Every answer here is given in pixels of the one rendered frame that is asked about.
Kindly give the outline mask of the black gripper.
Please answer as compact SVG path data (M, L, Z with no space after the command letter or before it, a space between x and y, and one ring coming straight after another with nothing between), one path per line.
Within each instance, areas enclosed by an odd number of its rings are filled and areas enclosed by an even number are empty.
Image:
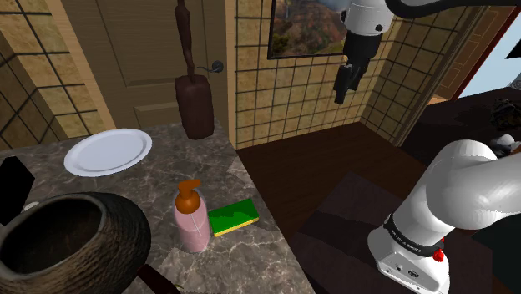
M336 91L335 103L342 105L348 89L356 91L367 71L369 61L376 55L382 35L364 36L348 31L343 47L348 64L337 72L333 89Z

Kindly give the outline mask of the brown open door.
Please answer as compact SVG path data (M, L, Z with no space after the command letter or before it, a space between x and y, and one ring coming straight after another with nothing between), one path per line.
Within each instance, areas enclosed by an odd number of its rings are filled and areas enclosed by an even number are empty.
M455 100L521 13L518 6L482 6L470 13L434 74L430 104Z

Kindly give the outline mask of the dark robot stand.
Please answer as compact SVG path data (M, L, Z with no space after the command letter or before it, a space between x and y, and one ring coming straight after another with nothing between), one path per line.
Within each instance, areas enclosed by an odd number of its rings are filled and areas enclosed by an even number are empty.
M289 244L316 294L414 294L384 276L368 246L401 200L354 173L347 174ZM454 230L445 238L449 294L493 294L493 253Z

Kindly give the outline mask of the green yellow sponge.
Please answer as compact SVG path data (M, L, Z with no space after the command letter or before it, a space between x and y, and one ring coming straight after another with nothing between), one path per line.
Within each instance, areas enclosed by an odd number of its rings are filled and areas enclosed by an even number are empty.
M252 199L212 210L208 213L214 236L222 236L259 220L259 213Z

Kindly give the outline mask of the pink soap bottle orange pump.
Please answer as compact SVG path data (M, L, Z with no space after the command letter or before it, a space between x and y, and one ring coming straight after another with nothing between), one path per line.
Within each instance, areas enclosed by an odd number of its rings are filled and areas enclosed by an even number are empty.
M203 251L210 241L208 210L200 180L184 180L178 184L174 200L174 217L180 240L188 252Z

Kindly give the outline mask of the white plate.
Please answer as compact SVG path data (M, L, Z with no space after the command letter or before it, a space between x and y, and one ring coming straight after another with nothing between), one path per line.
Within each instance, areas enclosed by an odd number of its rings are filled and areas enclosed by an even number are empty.
M65 169L73 175L100 177L126 170L151 150L151 137L139 129L111 129L89 136L64 157Z

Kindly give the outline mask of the dark red stick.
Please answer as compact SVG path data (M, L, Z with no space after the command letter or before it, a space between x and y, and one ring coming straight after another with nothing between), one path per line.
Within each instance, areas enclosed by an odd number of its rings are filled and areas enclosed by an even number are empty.
M154 294L181 294L178 288L148 264L142 265L137 271L138 277Z

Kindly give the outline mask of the dark woven bowl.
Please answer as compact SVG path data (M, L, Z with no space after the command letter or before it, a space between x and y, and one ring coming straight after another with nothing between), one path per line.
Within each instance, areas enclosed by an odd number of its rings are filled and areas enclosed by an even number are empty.
M0 294L123 294L150 246L149 222L132 200L57 195L0 234Z

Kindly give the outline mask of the black flat box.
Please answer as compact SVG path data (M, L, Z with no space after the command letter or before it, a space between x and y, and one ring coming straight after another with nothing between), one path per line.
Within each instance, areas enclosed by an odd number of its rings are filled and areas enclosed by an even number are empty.
M6 226L20 214L35 177L17 156L0 164L0 224Z

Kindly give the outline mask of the framed landscape wall picture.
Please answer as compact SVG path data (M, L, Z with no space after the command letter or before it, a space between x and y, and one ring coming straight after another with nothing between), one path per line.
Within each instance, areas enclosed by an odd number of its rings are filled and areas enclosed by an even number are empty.
M267 58L342 54L344 9L337 0L272 0Z

